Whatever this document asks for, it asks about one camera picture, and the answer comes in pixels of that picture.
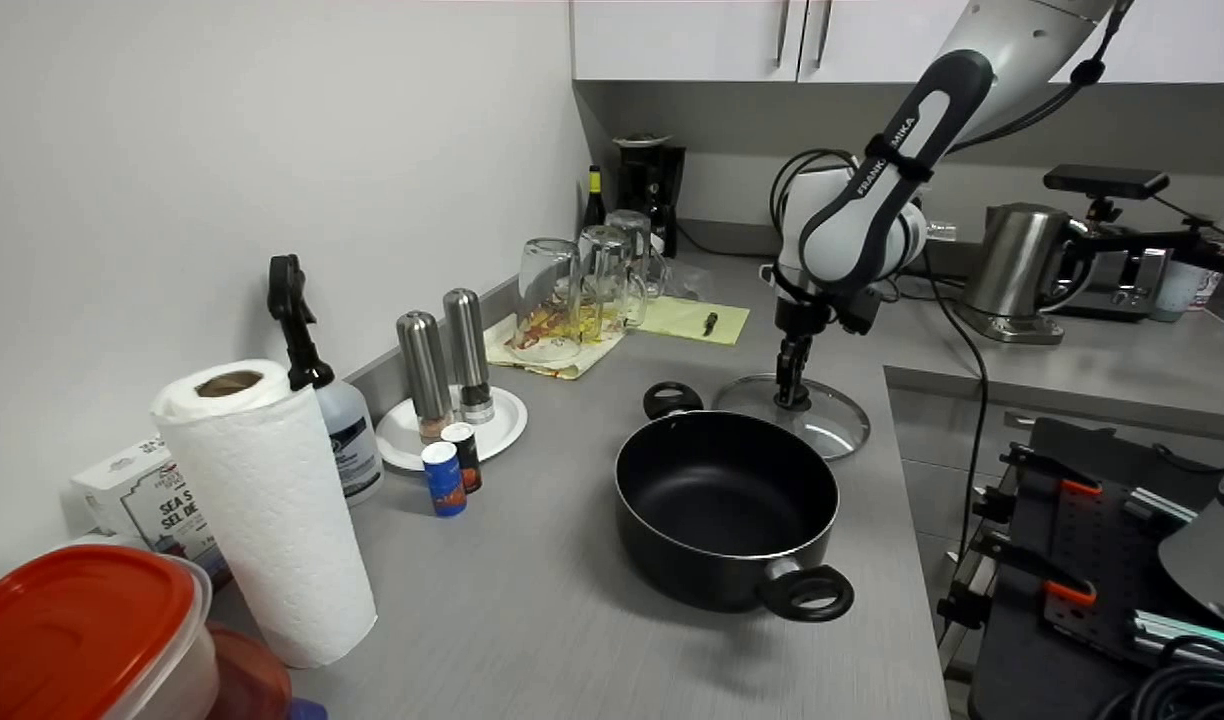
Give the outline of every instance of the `yellow sticky note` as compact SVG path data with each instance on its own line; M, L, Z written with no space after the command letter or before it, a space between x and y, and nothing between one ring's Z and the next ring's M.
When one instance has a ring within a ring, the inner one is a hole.
M651 296L639 320L639 334L686 336L699 345L738 345L748 310L738 304L699 304L681 296Z

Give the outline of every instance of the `coffee maker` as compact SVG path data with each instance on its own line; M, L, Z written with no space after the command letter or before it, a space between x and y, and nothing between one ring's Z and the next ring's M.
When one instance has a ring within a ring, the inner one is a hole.
M681 250L681 189L686 189L686 148L669 136L619 136L616 141L616 209L637 209L651 222L664 240L664 257Z

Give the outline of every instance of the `white wall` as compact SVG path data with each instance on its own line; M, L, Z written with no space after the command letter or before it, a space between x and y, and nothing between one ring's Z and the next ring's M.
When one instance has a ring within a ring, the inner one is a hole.
M859 153L903 88L613 85L613 131L674 131L689 146L681 215L767 223L767 185L802 148ZM1176 206L1224 222L1224 88L1092 88L1050 126L974 148L923 189L936 222L982 235L1009 200L1086 212L1040 185L1053 166L1128 166L1173 176ZM1123 206L1134 223L1173 223L1160 206Z
M286 358L267 257L353 371L568 234L585 166L564 0L0 0L0 565L156 388Z

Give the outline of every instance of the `pepper shaker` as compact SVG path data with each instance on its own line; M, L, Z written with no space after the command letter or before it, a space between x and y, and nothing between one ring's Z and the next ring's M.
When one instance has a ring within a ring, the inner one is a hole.
M481 296L468 290L452 290L446 296L452 364L459 371L459 417L471 423L491 421L491 386L489 386L489 351L484 351L484 313Z
M429 313L404 313L400 351L414 388L414 409L419 421L419 445L434 445L442 439L452 414L446 358L442 358L442 320Z

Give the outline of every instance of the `outlet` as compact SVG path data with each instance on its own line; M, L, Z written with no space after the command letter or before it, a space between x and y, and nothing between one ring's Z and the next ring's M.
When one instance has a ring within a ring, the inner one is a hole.
M929 223L929 240L934 243L956 243L960 240L960 223L934 222Z

